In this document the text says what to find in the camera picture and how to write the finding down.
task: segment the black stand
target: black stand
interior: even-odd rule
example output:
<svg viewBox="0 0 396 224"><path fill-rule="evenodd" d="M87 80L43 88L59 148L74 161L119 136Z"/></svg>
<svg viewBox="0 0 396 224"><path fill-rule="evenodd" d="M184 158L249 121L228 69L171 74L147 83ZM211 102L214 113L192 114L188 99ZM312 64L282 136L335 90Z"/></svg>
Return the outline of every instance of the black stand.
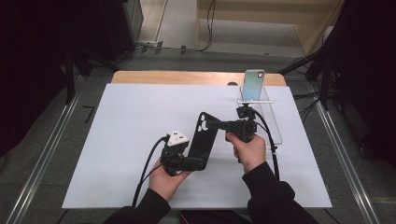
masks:
<svg viewBox="0 0 396 224"><path fill-rule="evenodd" d="M359 1L345 1L337 23L334 25L329 37L326 39L320 49L278 72L279 74L285 76L287 73L312 62L306 71L305 78L308 81L315 81L320 73L322 73L319 100L326 110L328 110L327 95L332 71L332 49L336 43L339 42L338 39L342 38L342 36L347 33L346 24L350 20L354 11L353 8L356 8L358 2Z"/></svg>
<svg viewBox="0 0 396 224"><path fill-rule="evenodd" d="M103 66L108 67L113 72L117 72L120 69L107 61L106 59L96 55L89 49L85 48L82 45L66 45L65 46L65 72L66 72L66 88L67 88L67 97L66 104L68 105L73 99L76 90L75 90L75 81L74 81L74 72L73 72L73 63L76 65L79 73L83 76L89 76L92 72L92 66L88 63L87 57L92 58L102 64Z"/></svg>

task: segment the metal rail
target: metal rail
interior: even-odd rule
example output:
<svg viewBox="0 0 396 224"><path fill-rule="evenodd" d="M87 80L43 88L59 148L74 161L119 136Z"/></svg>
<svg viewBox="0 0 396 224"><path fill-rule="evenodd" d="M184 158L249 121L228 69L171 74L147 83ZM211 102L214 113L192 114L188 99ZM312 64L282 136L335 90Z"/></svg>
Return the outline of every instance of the metal rail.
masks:
<svg viewBox="0 0 396 224"><path fill-rule="evenodd" d="M17 202L14 205L14 208L11 211L11 214L8 217L7 224L17 224L21 223L24 215L26 214L27 209L29 208L30 202L33 200L35 196L35 192L37 191L38 185L41 182L41 179L44 176L44 173L47 170L48 165L50 164L50 160L55 152L56 147L58 146L59 140L64 133L64 128L67 125L67 122L70 120L71 115L76 107L78 98L81 93L81 89L86 82L85 77L79 76L77 80L77 91L75 96L69 105L64 107L64 110L59 117L50 137L45 145L40 158L35 164L35 168L30 174L28 180L22 188L20 196L18 197Z"/></svg>
<svg viewBox="0 0 396 224"><path fill-rule="evenodd" d="M308 82L308 84L311 91L318 91L318 88L314 83ZM341 167L343 168L346 175L346 180L352 189L353 195L359 206L359 209L361 210L361 214L363 215L365 222L381 223L375 213L370 197L367 195L366 189L361 183L361 179L359 178L358 173L356 172L355 167L352 164L352 161L347 155L347 151L344 147L343 142L341 141L340 135L338 134L337 130L335 129L334 123L332 122L332 117L330 113L324 109L320 102L317 102L317 109L326 128L326 131L330 136L335 154L337 155L338 160L341 163Z"/></svg>

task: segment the black jacket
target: black jacket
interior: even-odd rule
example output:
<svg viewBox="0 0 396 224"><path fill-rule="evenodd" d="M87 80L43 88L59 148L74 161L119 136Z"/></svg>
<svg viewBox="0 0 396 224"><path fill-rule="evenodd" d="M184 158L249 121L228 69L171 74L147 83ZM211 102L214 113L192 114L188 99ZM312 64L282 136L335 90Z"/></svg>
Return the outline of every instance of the black jacket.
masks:
<svg viewBox="0 0 396 224"><path fill-rule="evenodd" d="M253 223L317 223L294 201L291 186L276 180L267 162L242 176L242 179L250 191L247 210ZM104 223L158 223L170 209L164 198L148 189L136 208L125 206Z"/></svg>

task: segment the phone case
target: phone case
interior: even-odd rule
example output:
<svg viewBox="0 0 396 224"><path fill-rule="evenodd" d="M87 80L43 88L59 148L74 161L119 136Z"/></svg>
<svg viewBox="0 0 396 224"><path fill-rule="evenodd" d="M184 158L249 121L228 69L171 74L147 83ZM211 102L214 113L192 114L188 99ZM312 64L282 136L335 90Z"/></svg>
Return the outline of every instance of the phone case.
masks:
<svg viewBox="0 0 396 224"><path fill-rule="evenodd" d="M242 89L243 101L260 100L264 75L265 71L262 69L249 69L245 72L244 86Z"/></svg>

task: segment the white paper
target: white paper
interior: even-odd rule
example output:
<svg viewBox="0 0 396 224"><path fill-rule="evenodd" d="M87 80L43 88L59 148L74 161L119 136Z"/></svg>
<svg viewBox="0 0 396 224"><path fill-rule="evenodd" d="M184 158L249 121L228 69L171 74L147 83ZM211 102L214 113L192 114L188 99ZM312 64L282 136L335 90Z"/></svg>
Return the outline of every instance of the white paper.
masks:
<svg viewBox="0 0 396 224"><path fill-rule="evenodd" d="M266 87L282 136L277 150L281 180L303 207L331 207L312 148L288 87ZM237 86L107 84L63 208L119 208L131 205L146 159L158 139L173 130L193 138L201 112L236 120ZM206 169L191 174L170 202L174 209L247 207L243 167L225 132L218 131ZM159 144L148 166L160 158ZM267 152L271 167L272 158ZM144 183L139 200L148 187Z"/></svg>

